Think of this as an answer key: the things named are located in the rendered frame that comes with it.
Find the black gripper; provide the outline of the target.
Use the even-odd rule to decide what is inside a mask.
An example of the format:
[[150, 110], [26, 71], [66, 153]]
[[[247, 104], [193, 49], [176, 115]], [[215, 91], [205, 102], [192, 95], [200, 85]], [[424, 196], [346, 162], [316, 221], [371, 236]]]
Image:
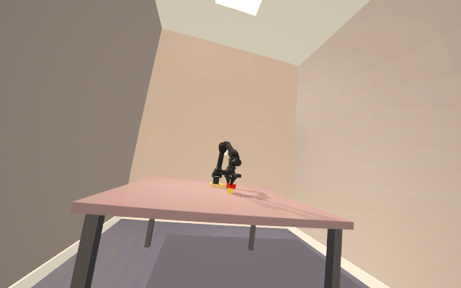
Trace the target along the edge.
[[227, 166], [227, 167], [228, 167], [228, 169], [230, 169], [230, 168], [232, 169], [232, 174], [224, 175], [221, 172], [221, 175], [224, 175], [224, 177], [226, 178], [227, 184], [229, 184], [229, 182], [230, 182], [230, 186], [232, 186], [232, 184], [234, 183], [234, 181], [237, 178], [241, 178], [241, 174], [236, 174], [235, 173], [235, 169], [236, 169], [235, 166]]

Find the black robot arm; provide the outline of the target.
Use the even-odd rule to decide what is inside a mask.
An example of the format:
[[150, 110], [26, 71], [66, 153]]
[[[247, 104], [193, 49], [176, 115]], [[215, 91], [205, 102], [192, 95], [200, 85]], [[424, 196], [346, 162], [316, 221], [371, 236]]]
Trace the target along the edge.
[[[219, 178], [222, 177], [221, 175], [221, 172], [222, 174], [224, 175], [228, 175], [228, 174], [232, 174], [232, 169], [225, 169], [225, 170], [222, 170], [222, 162], [223, 162], [223, 158], [224, 158], [224, 153], [228, 150], [228, 155], [229, 155], [229, 166], [240, 166], [241, 165], [241, 160], [240, 160], [240, 157], [239, 157], [239, 154], [238, 154], [238, 151], [233, 149], [232, 145], [230, 142], [222, 142], [219, 144], [219, 158], [218, 158], [218, 163], [217, 163], [217, 167], [214, 169], [213, 173], [212, 173], [212, 177], [213, 177], [213, 183], [212, 184], [218, 184], [219, 185]], [[215, 177], [215, 176], [219, 176], [219, 177]]]

